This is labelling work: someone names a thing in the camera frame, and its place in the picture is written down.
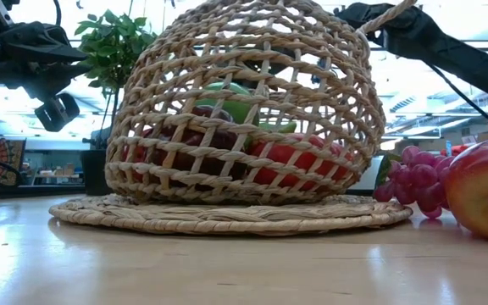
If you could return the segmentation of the cluttered white shelf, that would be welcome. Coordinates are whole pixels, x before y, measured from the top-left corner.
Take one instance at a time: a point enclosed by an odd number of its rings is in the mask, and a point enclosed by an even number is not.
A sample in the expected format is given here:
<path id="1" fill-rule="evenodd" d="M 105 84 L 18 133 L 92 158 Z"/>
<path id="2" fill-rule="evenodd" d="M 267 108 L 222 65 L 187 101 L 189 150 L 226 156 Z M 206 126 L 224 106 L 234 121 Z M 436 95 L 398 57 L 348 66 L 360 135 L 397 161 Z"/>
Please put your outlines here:
<path id="1" fill-rule="evenodd" d="M 54 169 L 34 169 L 25 176 L 25 183 L 29 186 L 75 186 L 83 185 L 84 179 L 73 164 L 65 164 Z"/>

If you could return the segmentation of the red storage box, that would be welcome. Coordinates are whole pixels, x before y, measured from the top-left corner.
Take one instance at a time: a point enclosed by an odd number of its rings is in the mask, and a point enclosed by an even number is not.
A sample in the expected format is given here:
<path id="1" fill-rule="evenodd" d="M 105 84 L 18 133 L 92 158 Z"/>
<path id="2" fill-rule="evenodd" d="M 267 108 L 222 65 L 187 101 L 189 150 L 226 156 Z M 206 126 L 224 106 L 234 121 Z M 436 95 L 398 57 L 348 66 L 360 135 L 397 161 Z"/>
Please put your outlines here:
<path id="1" fill-rule="evenodd" d="M 440 155 L 445 157 L 456 157 L 458 154 L 462 153 L 469 147 L 466 145 L 456 145 L 456 146 L 448 146 L 440 150 Z"/>

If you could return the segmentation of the green apple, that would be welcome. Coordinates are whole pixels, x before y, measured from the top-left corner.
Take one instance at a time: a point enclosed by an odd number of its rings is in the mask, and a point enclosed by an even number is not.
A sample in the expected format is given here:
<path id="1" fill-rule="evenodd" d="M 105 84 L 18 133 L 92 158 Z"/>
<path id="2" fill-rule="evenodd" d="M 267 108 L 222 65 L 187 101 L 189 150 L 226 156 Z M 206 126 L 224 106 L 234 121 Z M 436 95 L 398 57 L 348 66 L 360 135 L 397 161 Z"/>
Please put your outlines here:
<path id="1" fill-rule="evenodd" d="M 223 88 L 224 88 L 224 83 L 221 81 L 211 83 L 204 87 L 204 89 L 208 91 L 220 91 Z M 233 82 L 229 84 L 229 90 L 237 94 L 251 96 L 251 92 L 247 88 L 242 87 Z M 215 106 L 216 103 L 217 103 L 216 98 L 204 98 L 204 99 L 196 100 L 195 105 Z M 229 113 L 237 124 L 243 124 L 245 122 L 245 119 L 251 108 L 252 108 L 251 105 L 239 101 L 235 101 L 235 100 L 225 100 L 222 105 L 222 109 L 227 113 Z"/>

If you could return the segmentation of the round woven placemat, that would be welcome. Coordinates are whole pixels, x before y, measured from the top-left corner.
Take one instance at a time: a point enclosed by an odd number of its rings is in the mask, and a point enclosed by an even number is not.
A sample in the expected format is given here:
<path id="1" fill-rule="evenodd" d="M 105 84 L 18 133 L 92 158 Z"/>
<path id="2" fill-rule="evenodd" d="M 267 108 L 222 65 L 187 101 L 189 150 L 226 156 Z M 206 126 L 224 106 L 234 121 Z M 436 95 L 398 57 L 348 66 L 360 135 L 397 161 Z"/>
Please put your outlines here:
<path id="1" fill-rule="evenodd" d="M 268 205 L 139 203 L 111 194 L 53 205 L 55 218 L 77 225 L 152 234 L 294 236 L 333 230 L 379 228 L 407 220 L 413 210 L 396 201 L 339 195 L 319 202 Z"/>

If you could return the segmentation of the purple grape bunch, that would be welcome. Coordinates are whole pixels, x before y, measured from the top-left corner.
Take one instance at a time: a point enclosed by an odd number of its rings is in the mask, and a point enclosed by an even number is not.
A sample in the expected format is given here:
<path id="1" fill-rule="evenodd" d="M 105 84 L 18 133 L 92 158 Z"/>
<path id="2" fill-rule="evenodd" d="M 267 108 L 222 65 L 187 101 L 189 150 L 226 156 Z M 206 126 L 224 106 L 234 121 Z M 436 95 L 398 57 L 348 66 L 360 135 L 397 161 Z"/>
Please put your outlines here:
<path id="1" fill-rule="evenodd" d="M 374 199 L 401 205 L 417 203 L 429 219 L 437 219 L 448 210 L 444 182 L 454 157 L 441 152 L 434 155 L 408 146 L 402 155 L 386 154 L 375 180 Z"/>

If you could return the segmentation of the small red yellow apple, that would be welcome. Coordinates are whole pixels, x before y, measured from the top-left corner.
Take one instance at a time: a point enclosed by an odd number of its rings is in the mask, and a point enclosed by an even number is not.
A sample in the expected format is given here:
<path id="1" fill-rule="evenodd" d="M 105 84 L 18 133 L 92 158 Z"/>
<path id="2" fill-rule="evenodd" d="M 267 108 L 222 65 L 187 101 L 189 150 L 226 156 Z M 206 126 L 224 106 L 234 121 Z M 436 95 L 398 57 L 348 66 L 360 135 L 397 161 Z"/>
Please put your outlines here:
<path id="1" fill-rule="evenodd" d="M 445 191 L 457 222 L 477 236 L 488 238 L 488 140 L 454 158 Z"/>

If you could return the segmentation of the orange patterned picture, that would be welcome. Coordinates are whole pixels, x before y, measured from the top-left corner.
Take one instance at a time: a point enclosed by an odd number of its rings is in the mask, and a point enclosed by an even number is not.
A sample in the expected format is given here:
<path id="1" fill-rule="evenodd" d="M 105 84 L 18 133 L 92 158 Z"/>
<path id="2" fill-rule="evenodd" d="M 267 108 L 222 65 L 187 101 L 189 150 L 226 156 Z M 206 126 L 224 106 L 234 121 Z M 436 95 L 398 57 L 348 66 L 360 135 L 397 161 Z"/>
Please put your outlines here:
<path id="1" fill-rule="evenodd" d="M 25 140 L 0 139 L 0 163 L 14 169 L 0 166 L 0 183 L 5 186 L 17 186 L 21 183 L 19 171 L 23 163 Z"/>

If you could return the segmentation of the green potted plant black pot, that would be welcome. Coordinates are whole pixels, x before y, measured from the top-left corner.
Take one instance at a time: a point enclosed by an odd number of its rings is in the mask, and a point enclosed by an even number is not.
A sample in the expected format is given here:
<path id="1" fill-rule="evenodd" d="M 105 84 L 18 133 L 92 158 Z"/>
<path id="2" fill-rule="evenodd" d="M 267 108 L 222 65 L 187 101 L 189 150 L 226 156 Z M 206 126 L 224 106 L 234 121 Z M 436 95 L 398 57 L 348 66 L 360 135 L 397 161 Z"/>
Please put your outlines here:
<path id="1" fill-rule="evenodd" d="M 110 10 L 90 14 L 75 31 L 81 35 L 79 50 L 87 54 L 82 63 L 91 67 L 86 77 L 90 87 L 100 88 L 106 101 L 101 126 L 84 143 L 90 149 L 80 153 L 86 195 L 102 196 L 111 189 L 105 181 L 104 166 L 108 138 L 112 132 L 120 95 L 141 52 L 157 38 L 145 17 L 132 19 Z"/>

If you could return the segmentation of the red orange toy fruit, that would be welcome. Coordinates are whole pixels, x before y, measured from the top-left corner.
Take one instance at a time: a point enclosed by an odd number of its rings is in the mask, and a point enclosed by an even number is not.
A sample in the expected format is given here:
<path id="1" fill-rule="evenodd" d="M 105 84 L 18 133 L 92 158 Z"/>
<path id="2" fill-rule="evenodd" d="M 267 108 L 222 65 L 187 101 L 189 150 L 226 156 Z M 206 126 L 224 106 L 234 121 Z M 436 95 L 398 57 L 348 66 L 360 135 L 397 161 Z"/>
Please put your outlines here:
<path id="1" fill-rule="evenodd" d="M 322 148 L 324 145 L 324 140 L 317 136 L 311 135 L 309 141 L 316 147 Z M 260 153 L 265 148 L 266 144 L 262 141 L 257 142 L 251 147 L 250 153 L 254 156 L 259 156 Z M 330 151 L 337 157 L 341 154 L 342 146 L 337 142 L 333 142 L 330 146 Z M 272 159 L 275 162 L 280 162 L 287 164 L 295 149 L 292 147 L 274 144 L 267 154 L 267 158 Z M 299 169 L 310 169 L 313 163 L 316 161 L 316 157 L 310 152 L 304 152 L 295 162 L 295 166 Z M 332 168 L 335 166 L 334 163 L 330 161 L 324 161 L 317 169 L 316 173 L 320 175 L 327 175 Z M 332 176 L 332 180 L 340 180 L 348 171 L 347 168 L 340 166 L 335 174 Z M 277 173 L 272 169 L 261 168 L 255 175 L 253 181 L 261 185 L 269 185 L 277 176 Z M 295 175 L 287 175 L 280 183 L 279 187 L 293 187 L 299 182 L 299 179 Z M 308 181 L 303 184 L 300 188 L 301 191 L 310 191 L 316 185 L 313 181 Z"/>

